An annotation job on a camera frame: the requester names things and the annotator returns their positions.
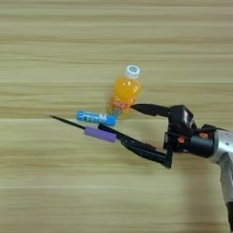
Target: blue object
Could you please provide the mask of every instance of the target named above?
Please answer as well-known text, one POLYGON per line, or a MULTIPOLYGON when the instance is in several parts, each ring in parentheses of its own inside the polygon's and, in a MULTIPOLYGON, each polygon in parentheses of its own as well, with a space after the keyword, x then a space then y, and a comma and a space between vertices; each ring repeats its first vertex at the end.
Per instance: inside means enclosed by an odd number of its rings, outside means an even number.
POLYGON ((104 124, 111 127, 113 127, 117 122, 117 119, 114 116, 86 111, 78 111, 76 119, 91 123, 104 124))

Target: table surface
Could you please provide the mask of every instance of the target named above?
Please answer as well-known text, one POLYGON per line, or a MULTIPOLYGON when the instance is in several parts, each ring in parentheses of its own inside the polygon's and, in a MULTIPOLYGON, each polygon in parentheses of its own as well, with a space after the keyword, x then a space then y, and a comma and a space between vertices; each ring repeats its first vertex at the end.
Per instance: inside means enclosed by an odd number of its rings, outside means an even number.
MULTIPOLYGON (((0 232, 228 232, 217 165, 165 169, 45 113, 105 112, 133 64, 138 103, 233 130, 232 20, 232 0, 0 0, 0 232)), ((167 120, 116 129, 162 149, 167 120)))

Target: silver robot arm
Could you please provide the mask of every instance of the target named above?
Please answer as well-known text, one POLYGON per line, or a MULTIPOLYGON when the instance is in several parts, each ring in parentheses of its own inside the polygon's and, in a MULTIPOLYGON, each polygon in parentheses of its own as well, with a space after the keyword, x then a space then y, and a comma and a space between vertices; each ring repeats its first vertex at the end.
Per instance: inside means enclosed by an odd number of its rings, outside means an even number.
POLYGON ((233 233, 233 132, 215 132, 215 153, 210 158, 221 168, 221 186, 225 204, 228 208, 230 232, 233 233))

